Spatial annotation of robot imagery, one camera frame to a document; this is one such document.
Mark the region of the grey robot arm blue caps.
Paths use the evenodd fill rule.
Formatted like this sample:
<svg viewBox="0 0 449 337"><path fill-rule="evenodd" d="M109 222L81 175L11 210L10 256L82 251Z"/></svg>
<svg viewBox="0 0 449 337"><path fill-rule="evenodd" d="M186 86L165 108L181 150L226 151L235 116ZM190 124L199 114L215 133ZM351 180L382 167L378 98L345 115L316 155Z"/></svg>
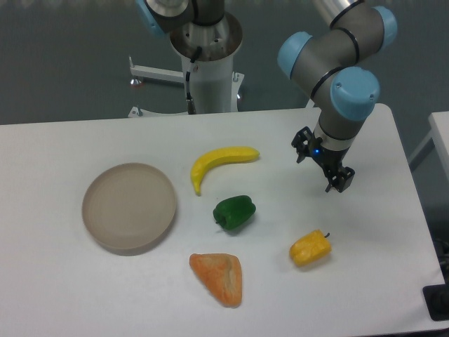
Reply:
<svg viewBox="0 0 449 337"><path fill-rule="evenodd" d="M181 58L188 113L231 111L233 58L243 30L224 2L138 1L136 6L145 27L168 36ZM314 6L328 32L319 38L291 35L277 63L321 111L314 129L302 128L293 138L297 158L313 159L328 188L342 192L355 174L342 161L380 94L377 78L358 64L393 42L397 23L390 10L364 1L315 1Z"/></svg>

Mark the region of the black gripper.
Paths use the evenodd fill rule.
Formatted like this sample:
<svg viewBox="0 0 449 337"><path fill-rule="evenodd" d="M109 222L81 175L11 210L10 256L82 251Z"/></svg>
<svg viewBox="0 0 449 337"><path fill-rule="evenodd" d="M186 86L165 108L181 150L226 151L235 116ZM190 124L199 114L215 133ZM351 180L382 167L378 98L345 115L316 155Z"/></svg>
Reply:
<svg viewBox="0 0 449 337"><path fill-rule="evenodd" d="M305 158L311 157L323 169L328 179L325 191L337 190L342 193L351 185L355 176L354 169L342 166L342 160L348 149L329 150L322 143L323 139L312 134L309 127L300 129L291 142L296 151L296 162L299 164Z"/></svg>

